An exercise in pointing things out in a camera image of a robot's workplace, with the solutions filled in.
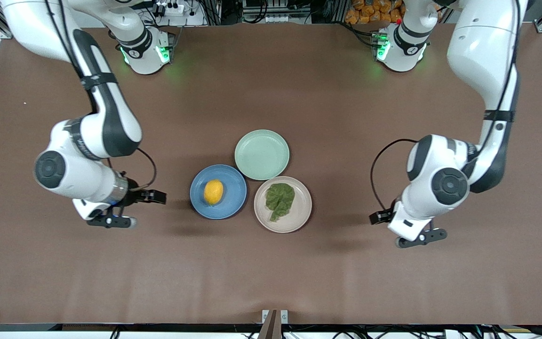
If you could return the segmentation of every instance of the light green plate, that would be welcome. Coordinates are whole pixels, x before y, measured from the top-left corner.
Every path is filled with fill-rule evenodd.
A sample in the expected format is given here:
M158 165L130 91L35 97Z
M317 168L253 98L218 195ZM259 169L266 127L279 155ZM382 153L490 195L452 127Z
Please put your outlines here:
M290 148L281 135L258 129L244 135L235 147L235 165L254 180L279 176L290 160Z

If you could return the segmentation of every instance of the green leaf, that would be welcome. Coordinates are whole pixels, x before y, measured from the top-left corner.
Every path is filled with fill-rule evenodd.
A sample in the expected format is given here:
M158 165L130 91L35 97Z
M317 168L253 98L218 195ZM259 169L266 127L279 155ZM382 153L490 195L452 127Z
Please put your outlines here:
M273 211L270 221L277 221L279 217L290 213L294 202L294 189L286 183L274 183L267 189L267 208Z

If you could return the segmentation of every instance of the plate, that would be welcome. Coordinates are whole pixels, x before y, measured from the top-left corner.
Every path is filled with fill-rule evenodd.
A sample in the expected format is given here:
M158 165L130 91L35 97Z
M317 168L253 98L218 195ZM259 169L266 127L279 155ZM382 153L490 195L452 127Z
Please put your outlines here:
M235 147L235 164L239 171L254 180L279 176L290 160L290 148L281 135L258 129L244 135Z
M294 189L294 202L290 208L290 213L280 217L277 221L269 221L272 210L267 208L267 189L274 183L286 183ZM295 178L277 177L264 182L258 188L254 196L254 213L256 218L269 230L277 233L290 233L301 228L309 217L312 211L311 195L305 185Z
M213 179L223 183L223 197L218 204L210 206L204 200L204 187ZM206 167L191 183L190 200L196 211L208 219L225 219L234 215L246 201L246 180L241 173L228 165Z

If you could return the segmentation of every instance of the green indicator light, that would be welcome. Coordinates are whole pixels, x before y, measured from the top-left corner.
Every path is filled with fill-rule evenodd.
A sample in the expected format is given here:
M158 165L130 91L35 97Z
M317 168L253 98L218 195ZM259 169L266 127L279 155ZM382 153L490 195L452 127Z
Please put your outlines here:
M388 54L388 51L390 49L390 41L386 42L386 45L383 45L378 50L378 59L384 60L386 58L386 54Z
M125 53L125 50L122 49L122 47L120 48L120 51L122 52L122 55L125 57L125 63L126 64L129 64L129 59L127 59L127 54Z
M162 61L163 63L166 64L169 61L168 53L167 53L166 49L156 46L156 51L159 54L160 61Z

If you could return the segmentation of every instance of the brown table surface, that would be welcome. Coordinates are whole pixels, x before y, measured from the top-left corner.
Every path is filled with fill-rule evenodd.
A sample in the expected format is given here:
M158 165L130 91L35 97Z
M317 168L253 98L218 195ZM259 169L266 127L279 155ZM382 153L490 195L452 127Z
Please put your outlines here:
M288 309L293 323L542 323L542 34L526 25L523 79L503 182L435 220L446 240L401 250L369 183L377 152L399 137L477 141L484 105L449 69L452 25L439 25L408 73L372 61L340 26L187 28L175 62L133 73L106 30L94 30L144 130L154 188L168 204L138 204L133 230L88 226L71 200L32 176L58 121L88 112L68 64L13 40L0 47L0 323L249 323ZM202 168L233 164L239 138L272 129L288 141L284 172L314 210L292 234L245 207L211 221L190 208ZM379 195L407 185L411 145L385 153ZM114 167L146 182L136 153Z

